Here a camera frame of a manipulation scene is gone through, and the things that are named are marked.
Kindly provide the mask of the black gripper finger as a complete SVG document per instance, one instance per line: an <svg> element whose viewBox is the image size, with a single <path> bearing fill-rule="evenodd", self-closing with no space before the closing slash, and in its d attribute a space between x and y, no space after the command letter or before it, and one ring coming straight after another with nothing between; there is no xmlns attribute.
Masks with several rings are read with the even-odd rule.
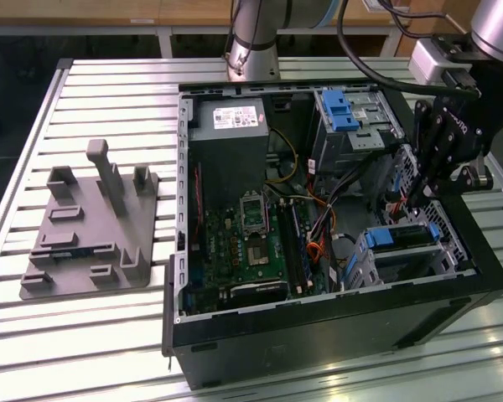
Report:
<svg viewBox="0 0 503 402"><path fill-rule="evenodd" d="M449 110L440 102L432 106L426 100L419 100L414 110L414 130L411 137L412 153L417 159L417 174L407 194L410 208L421 208L428 203L425 188L433 191L443 166L456 141Z"/></svg>
<svg viewBox="0 0 503 402"><path fill-rule="evenodd" d="M436 179L426 185L423 195L427 198L441 198L446 196L460 196L464 193L491 190L493 177L489 168L484 165L480 172L471 165L463 166L456 179Z"/></svg>

